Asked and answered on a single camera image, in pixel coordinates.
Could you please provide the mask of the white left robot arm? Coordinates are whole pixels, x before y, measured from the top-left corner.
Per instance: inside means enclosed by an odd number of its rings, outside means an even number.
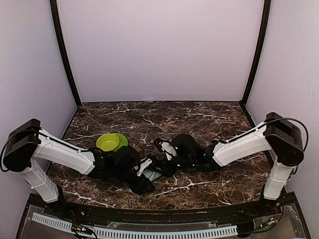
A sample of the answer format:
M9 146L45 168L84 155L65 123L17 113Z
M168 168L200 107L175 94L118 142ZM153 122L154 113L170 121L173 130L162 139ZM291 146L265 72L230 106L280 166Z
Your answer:
M117 179L142 195L155 190L143 174L145 166L139 153L130 146L105 152L97 147L84 149L64 142L41 128L40 121L31 119L12 131L0 154L3 172L17 172L59 217L70 213L63 201L63 191L53 183L39 166L37 159L48 160L93 179Z

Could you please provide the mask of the black corner frame post right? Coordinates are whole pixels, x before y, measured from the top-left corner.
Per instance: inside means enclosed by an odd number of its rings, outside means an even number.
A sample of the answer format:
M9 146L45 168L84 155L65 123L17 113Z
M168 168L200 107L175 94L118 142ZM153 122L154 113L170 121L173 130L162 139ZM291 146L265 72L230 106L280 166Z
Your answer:
M266 37L266 32L267 32L268 21L269 21L271 2L272 2L271 0L264 0L262 17L261 17L259 34L258 34L257 43L255 47L254 57L253 57L251 69L249 72L247 84L244 90L244 94L240 101L240 104L243 108L245 108L248 103L249 96L251 94L254 80L257 74L258 66L260 63L264 41Z

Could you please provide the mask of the black corner frame post left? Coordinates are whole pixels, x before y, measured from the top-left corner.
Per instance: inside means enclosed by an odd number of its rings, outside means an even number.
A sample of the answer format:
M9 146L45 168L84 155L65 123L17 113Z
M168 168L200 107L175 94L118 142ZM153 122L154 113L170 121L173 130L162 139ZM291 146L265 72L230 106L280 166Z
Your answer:
M68 84L69 84L74 102L75 102L77 107L80 107L82 105L82 102L80 100L80 96L79 96L79 93L78 93L78 90L76 87L76 83L75 83L75 80L73 77L71 65L70 65L67 50L66 50L66 45L64 42L62 25L61 25L60 16L59 16L59 10L58 10L58 1L57 0L50 0L49 2L50 2L50 9L51 9L51 15L52 15L52 20L53 20L55 35L56 35L63 67L65 70L65 74L66 74L66 77L68 80Z

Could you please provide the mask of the green bowl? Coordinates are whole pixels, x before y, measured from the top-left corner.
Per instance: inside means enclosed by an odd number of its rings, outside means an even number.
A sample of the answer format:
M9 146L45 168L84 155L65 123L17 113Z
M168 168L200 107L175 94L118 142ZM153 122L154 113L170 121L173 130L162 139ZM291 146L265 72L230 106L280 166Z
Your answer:
M96 141L96 147L103 151L112 151L117 148L120 140L114 133L108 133L100 136Z

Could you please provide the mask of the plaid brown glasses case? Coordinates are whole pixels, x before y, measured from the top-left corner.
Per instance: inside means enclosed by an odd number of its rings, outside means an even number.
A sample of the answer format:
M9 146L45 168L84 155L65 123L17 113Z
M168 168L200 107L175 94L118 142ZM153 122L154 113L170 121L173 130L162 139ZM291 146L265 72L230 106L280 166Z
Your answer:
M133 149L139 154L139 155L143 155L144 150L139 147L139 146L133 146Z

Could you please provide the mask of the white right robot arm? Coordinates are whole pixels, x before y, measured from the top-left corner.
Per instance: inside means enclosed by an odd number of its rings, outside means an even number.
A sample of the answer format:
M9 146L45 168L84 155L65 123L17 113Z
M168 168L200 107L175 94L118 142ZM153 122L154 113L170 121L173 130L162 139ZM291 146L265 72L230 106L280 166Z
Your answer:
M201 147L189 134L180 134L172 141L157 138L156 148L165 153L161 162L163 174L171 176L178 169L193 168L199 172L212 172L229 164L263 151L272 151L276 160L264 186L263 198L255 204L254 211L265 216L274 207L281 190L304 159L309 141L295 124L301 121L284 118L275 112L254 128L228 140L212 140L211 145Z

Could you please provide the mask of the black quilted glasses case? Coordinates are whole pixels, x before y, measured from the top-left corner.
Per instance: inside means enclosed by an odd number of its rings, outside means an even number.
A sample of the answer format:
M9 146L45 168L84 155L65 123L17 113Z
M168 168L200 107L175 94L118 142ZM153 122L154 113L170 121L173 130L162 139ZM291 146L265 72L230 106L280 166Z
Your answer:
M145 160L146 168L143 170L143 174L151 182L156 181L158 178L170 177L173 174L170 168L170 163L167 159L159 159L156 156L149 157Z

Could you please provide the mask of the green plate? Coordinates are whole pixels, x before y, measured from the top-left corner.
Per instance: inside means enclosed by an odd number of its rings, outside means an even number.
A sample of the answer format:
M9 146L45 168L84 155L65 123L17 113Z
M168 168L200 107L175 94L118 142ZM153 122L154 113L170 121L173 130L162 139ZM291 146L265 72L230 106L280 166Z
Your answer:
M123 134L114 133L114 135L116 135L119 138L119 144L113 150L114 152L116 152L117 150L119 150L123 146L128 146L128 139Z

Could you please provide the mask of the black corner frame post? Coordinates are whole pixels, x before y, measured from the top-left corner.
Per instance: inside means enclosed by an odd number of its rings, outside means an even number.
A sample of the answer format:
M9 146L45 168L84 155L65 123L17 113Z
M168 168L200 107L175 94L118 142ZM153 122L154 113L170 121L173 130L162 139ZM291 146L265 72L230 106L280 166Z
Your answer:
M68 84L69 84L74 102L75 102L77 107L80 107L82 105L82 102L80 100L80 96L79 96L79 93L78 93L78 90L76 87L76 83L75 83L75 80L73 77L71 65L70 65L67 50L66 50L66 45L64 42L62 25L61 25L60 16L59 16L59 10L58 10L58 1L57 0L50 0L49 2L50 2L50 9L51 9L51 15L52 15L52 20L53 20L55 35L56 35L63 67L65 70L65 74L66 74L66 77L68 80Z
M258 34L257 43L255 47L254 57L253 57L251 69L249 72L247 84L244 90L244 94L240 101L240 104L243 108L245 108L248 103L249 96L251 94L254 80L257 74L258 66L260 63L264 41L266 37L266 32L267 32L268 21L269 21L271 2L272 2L271 0L264 0L262 17L261 17L259 34Z

